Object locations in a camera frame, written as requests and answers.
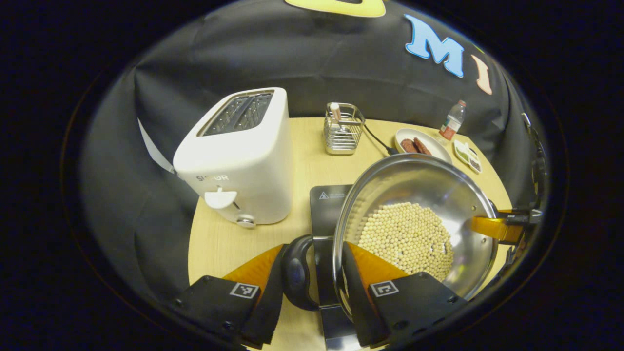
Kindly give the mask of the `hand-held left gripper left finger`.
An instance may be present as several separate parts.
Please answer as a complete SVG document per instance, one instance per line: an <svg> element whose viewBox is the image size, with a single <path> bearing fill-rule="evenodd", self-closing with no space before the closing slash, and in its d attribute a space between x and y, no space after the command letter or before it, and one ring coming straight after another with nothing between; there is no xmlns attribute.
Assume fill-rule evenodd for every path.
<svg viewBox="0 0 624 351"><path fill-rule="evenodd" d="M208 332L254 348L271 344L283 289L279 244L224 275L205 275L173 299L173 311Z"/></svg>

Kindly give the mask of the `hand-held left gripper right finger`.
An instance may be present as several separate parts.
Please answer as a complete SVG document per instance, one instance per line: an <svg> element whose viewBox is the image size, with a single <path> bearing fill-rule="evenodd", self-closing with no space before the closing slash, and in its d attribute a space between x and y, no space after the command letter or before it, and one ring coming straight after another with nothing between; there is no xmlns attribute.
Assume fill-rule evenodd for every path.
<svg viewBox="0 0 624 351"><path fill-rule="evenodd" d="M351 318L364 347L421 338L466 300L429 273L408 274L356 244L342 249Z"/></svg>

